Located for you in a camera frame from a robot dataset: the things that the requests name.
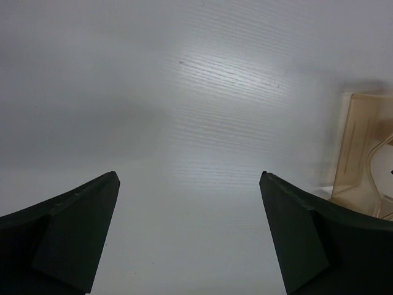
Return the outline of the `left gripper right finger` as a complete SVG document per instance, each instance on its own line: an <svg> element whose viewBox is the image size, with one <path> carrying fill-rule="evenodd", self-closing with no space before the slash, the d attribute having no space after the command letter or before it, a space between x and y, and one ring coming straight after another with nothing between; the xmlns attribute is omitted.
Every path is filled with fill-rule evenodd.
<svg viewBox="0 0 393 295"><path fill-rule="evenodd" d="M266 171L260 191L287 294L392 294L392 222Z"/></svg>

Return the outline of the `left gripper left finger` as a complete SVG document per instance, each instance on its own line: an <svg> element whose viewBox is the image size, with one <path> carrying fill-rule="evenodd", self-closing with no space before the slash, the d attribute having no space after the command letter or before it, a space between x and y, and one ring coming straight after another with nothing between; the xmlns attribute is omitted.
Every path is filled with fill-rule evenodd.
<svg viewBox="0 0 393 295"><path fill-rule="evenodd" d="M1 294L89 294L120 180L105 173L1 217Z"/></svg>

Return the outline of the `transparent amber plastic bin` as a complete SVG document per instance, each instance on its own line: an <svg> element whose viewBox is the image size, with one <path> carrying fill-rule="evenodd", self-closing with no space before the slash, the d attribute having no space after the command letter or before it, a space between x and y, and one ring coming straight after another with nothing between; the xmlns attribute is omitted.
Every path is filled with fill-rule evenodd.
<svg viewBox="0 0 393 295"><path fill-rule="evenodd" d="M338 96L319 191L332 203L392 220L392 89L351 85Z"/></svg>

